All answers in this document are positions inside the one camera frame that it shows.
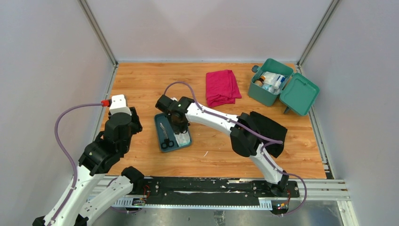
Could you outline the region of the teal medicine box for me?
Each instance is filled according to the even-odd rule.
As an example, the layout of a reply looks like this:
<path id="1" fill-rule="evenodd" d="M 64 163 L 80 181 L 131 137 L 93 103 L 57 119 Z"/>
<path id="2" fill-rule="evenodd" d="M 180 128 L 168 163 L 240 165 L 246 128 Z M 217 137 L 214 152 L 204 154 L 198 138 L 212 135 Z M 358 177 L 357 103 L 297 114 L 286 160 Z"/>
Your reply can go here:
<path id="1" fill-rule="evenodd" d="M 253 66 L 252 72 L 254 76 L 248 88 L 248 95 L 265 106 L 272 106 L 279 99 L 287 110 L 292 110 L 300 116 L 305 116 L 320 93 L 319 87 L 312 81 L 272 58 L 268 58 L 262 66 Z M 279 89 L 274 89 L 270 85 L 259 87 L 254 84 L 264 72 L 285 76 L 285 80 Z"/>

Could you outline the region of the teal divided tray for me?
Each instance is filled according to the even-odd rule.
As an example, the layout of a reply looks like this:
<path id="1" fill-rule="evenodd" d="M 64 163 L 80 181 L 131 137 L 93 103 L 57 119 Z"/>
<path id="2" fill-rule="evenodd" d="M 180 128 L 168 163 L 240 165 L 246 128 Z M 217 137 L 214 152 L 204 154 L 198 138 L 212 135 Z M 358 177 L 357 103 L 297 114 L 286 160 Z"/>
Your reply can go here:
<path id="1" fill-rule="evenodd" d="M 162 113 L 154 116 L 159 148 L 162 153 L 169 153 L 186 148 L 192 144 L 189 130 L 182 134 L 176 134 L 166 116 Z"/>

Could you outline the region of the small white blue tube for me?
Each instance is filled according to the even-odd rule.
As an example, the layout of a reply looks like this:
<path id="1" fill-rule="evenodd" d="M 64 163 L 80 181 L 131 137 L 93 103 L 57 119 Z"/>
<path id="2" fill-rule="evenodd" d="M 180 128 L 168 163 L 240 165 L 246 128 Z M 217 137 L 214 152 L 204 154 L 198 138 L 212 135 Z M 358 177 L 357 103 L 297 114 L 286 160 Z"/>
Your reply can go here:
<path id="1" fill-rule="evenodd" d="M 279 89 L 281 84 L 284 82 L 285 76 L 279 75 L 273 85 L 274 89 Z"/>

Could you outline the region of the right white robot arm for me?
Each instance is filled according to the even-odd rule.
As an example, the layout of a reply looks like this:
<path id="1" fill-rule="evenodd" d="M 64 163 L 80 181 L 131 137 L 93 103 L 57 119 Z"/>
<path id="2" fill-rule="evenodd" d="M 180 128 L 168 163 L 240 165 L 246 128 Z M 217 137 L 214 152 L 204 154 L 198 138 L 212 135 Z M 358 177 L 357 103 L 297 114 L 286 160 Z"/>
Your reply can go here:
<path id="1" fill-rule="evenodd" d="M 226 134 L 233 151 L 249 158 L 262 172 L 272 195 L 279 197 L 287 191 L 288 174 L 266 151 L 268 145 L 281 145 L 283 141 L 261 135 L 249 114 L 222 113 L 188 97 L 173 100 L 166 95 L 158 99 L 155 107 L 164 113 L 175 134 L 186 132 L 191 123 L 199 123 Z"/>

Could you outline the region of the black handled scissors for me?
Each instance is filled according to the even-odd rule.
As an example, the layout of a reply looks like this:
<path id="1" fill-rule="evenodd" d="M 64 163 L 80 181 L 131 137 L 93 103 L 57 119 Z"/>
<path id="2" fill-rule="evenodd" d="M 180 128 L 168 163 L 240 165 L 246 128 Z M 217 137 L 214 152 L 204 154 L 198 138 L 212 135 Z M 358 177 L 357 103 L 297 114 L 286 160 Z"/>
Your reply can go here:
<path id="1" fill-rule="evenodd" d="M 167 149 L 167 148 L 174 147 L 175 143 L 174 143 L 173 140 L 169 139 L 167 130 L 166 130 L 165 126 L 162 123 L 160 123 L 160 128 L 162 129 L 163 134 L 164 134 L 164 141 L 160 144 L 161 148 L 162 149 Z"/>

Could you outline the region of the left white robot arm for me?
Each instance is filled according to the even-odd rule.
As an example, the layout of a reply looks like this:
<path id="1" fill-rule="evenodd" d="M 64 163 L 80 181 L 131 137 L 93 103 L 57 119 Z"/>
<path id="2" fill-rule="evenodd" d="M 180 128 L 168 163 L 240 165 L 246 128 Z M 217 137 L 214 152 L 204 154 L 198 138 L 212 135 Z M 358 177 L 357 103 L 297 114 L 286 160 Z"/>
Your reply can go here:
<path id="1" fill-rule="evenodd" d="M 109 112 L 104 130 L 85 147 L 79 163 L 73 165 L 72 180 L 60 200 L 47 215 L 35 218 L 32 224 L 90 226 L 122 196 L 140 194 L 144 189 L 144 175 L 129 166 L 105 190 L 87 200 L 111 167 L 129 151 L 132 136 L 142 130 L 134 107 Z"/>

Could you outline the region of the white paper sachet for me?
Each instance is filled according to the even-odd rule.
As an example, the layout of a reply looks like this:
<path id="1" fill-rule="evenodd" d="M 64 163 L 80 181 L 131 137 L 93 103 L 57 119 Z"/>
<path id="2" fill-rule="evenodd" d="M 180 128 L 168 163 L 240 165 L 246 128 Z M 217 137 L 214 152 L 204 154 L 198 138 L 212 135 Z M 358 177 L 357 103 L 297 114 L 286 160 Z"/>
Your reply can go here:
<path id="1" fill-rule="evenodd" d="M 188 132 L 174 134 L 174 137 L 175 137 L 177 145 L 179 147 L 183 147 L 183 146 L 191 144 L 191 137 L 190 137 L 190 134 Z"/>

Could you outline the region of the white gauze pack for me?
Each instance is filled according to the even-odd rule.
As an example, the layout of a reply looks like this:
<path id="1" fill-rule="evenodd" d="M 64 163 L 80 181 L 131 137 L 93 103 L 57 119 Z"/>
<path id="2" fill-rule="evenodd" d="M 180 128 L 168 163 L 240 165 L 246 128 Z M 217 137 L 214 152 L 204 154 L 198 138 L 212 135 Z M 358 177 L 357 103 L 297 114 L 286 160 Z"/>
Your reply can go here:
<path id="1" fill-rule="evenodd" d="M 262 76 L 264 77 L 264 85 L 274 86 L 280 75 L 272 72 L 264 72 Z"/>

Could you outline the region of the brown orange-cap bottle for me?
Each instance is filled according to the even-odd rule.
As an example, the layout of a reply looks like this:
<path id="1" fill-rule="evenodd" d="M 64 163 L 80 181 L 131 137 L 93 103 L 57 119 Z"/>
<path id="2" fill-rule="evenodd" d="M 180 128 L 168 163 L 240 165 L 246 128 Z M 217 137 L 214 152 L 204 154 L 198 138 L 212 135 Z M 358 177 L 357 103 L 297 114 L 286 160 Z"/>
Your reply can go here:
<path id="1" fill-rule="evenodd" d="M 259 87 L 262 87 L 264 85 L 264 81 L 265 81 L 265 77 L 264 76 L 260 76 L 255 82 L 254 84 L 256 84 Z"/>

